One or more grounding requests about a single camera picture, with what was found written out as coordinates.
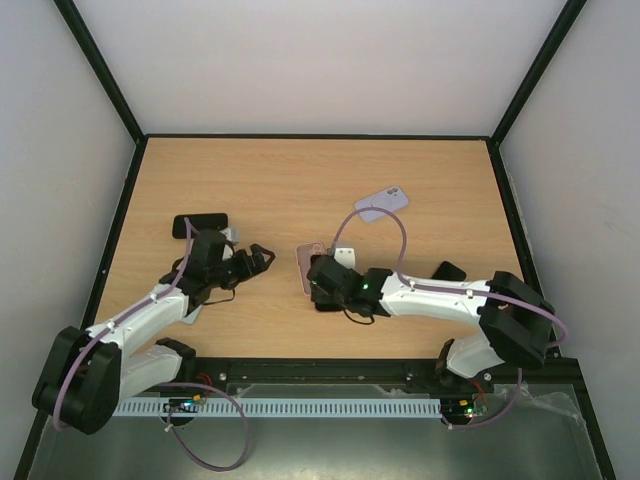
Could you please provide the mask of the pink phone case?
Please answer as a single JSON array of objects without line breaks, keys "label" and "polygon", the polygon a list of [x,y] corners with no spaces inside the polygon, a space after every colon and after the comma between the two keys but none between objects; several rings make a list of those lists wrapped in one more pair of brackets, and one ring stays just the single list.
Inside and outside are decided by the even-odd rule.
[{"label": "pink phone case", "polygon": [[311,285],[307,278],[307,273],[311,267],[311,260],[314,256],[322,255],[324,252],[324,245],[321,242],[305,243],[296,247],[296,261],[300,273],[302,289],[304,294],[307,296],[311,294]]}]

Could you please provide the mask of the magenta smartphone black screen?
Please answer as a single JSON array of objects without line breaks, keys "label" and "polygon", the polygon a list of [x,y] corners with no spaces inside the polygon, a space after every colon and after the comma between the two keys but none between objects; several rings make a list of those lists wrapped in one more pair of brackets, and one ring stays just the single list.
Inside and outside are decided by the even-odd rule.
[{"label": "magenta smartphone black screen", "polygon": [[318,302],[315,302],[314,307],[315,310],[319,313],[344,312],[346,310],[343,305],[327,299],[322,299]]}]

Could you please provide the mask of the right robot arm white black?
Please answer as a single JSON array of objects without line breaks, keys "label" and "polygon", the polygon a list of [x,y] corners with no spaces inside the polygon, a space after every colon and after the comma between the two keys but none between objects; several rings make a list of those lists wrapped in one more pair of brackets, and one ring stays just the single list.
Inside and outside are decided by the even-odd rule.
[{"label": "right robot arm white black", "polygon": [[360,274],[330,255],[316,255],[306,277],[317,310],[342,311],[359,324],[421,316],[474,328],[441,349],[431,379],[447,391],[460,391],[503,364],[533,370],[545,363],[553,307],[509,272],[480,281],[406,277],[386,268]]}]

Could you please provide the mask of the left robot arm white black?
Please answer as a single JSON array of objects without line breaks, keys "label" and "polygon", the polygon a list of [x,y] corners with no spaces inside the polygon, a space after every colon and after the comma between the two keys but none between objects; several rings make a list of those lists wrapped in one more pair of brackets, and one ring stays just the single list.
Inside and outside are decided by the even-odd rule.
[{"label": "left robot arm white black", "polygon": [[142,299],[102,323],[61,330],[34,388],[33,407],[58,428],[93,434],[121,402],[179,378],[193,349],[172,339],[142,347],[174,323],[193,322],[213,290],[233,292],[276,258],[259,244],[235,244],[230,228],[189,236],[184,255]]}]

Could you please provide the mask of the black phone case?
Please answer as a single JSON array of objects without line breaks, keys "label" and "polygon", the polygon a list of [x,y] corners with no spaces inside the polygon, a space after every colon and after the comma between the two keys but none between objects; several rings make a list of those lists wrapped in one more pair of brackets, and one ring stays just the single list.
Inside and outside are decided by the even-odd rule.
[{"label": "black phone case", "polygon": [[188,220],[191,226],[191,238],[194,239],[203,230],[222,231],[229,226],[228,216],[225,213],[199,213],[177,215],[173,219],[171,235],[176,240],[187,238]]}]

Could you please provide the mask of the lilac magsafe phone case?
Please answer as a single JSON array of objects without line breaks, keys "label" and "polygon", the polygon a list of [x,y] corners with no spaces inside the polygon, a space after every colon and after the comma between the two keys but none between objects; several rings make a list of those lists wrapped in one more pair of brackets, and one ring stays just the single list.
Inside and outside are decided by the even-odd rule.
[{"label": "lilac magsafe phone case", "polygon": [[354,208],[366,223],[372,223],[385,216],[384,211],[395,213],[409,205],[409,198],[397,185],[369,195],[355,202]]}]

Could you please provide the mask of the light blue smartphone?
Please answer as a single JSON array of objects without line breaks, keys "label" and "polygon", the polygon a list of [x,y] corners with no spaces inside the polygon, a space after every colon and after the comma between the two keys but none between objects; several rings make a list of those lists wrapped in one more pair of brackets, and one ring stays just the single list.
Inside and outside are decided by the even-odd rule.
[{"label": "light blue smartphone", "polygon": [[181,322],[187,325],[192,325],[196,322],[199,314],[201,313],[202,306],[197,307],[191,313],[189,313],[186,317],[184,317]]}]

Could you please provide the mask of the black smartphone right side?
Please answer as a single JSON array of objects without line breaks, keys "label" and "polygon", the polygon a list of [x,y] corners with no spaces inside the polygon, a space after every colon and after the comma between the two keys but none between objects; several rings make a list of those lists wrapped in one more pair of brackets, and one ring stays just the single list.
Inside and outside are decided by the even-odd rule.
[{"label": "black smartphone right side", "polygon": [[466,278],[467,274],[464,270],[448,261],[443,261],[431,276],[433,280],[450,282],[462,282]]}]

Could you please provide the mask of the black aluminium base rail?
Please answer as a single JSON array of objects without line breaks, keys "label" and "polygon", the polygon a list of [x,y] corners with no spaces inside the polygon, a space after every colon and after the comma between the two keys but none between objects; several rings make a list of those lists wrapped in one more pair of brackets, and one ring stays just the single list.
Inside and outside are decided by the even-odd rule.
[{"label": "black aluminium base rail", "polygon": [[178,379],[194,380],[199,374],[227,392],[254,384],[378,385],[435,398],[470,396],[482,389],[491,393],[499,384],[514,384],[514,367],[501,365],[472,380],[437,375],[435,359],[252,359],[195,358],[183,367]]}]

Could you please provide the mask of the black enclosure frame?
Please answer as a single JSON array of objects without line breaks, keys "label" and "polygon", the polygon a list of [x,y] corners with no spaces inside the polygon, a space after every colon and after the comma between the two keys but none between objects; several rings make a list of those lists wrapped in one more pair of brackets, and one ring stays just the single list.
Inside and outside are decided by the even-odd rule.
[{"label": "black enclosure frame", "polygon": [[[539,52],[536,54],[531,66],[527,70],[522,82],[520,83],[515,95],[510,101],[505,113],[503,114],[498,126],[490,136],[478,135],[418,135],[418,134],[267,134],[267,133],[206,133],[206,134],[145,134],[139,126],[135,116],[127,104],[127,101],[117,84],[108,64],[104,60],[98,45],[96,44],[89,28],[87,27],[82,15],[74,1],[53,1],[59,10],[61,17],[66,22],[75,42],[82,50],[89,65],[93,69],[97,79],[116,112],[120,120],[124,124],[128,133],[132,137],[135,150],[127,171],[127,177],[124,182],[122,194],[116,209],[114,220],[112,221],[109,236],[107,237],[106,246],[102,254],[98,272],[96,274],[94,284],[91,290],[85,314],[83,316],[82,326],[88,320],[93,320],[97,312],[98,300],[104,290],[106,283],[106,274],[111,266],[115,247],[119,239],[122,226],[124,224],[125,215],[129,207],[131,196],[137,176],[142,164],[142,157],[150,138],[247,138],[247,139],[296,139],[296,140],[384,140],[384,141],[400,141],[400,140],[419,140],[419,141],[472,141],[481,140],[487,145],[489,158],[496,178],[497,186],[500,192],[503,208],[506,214],[508,225],[510,228],[515,251],[523,270],[525,281],[536,290],[541,289],[539,278],[534,266],[532,253],[527,240],[525,240],[525,232],[522,224],[521,214],[516,212],[516,201],[511,185],[508,183],[504,161],[502,159],[499,147],[505,140],[507,134],[513,127],[516,119],[520,115],[531,94],[534,92],[537,84],[543,76],[545,70],[555,56],[556,52],[562,45],[566,36],[570,32],[579,14],[583,10],[588,1],[566,1],[555,20],[552,28],[546,36]],[[578,404],[582,409],[582,413],[586,413],[587,432],[592,447],[594,448],[595,459],[603,479],[615,479],[614,469],[606,449],[604,439],[602,437],[598,421],[596,418],[588,390],[583,385],[584,391],[578,391]],[[22,455],[20,457],[14,479],[28,479],[32,472],[34,460],[36,459],[40,442],[45,428],[44,413],[37,413],[32,424],[31,430],[27,437]]]}]

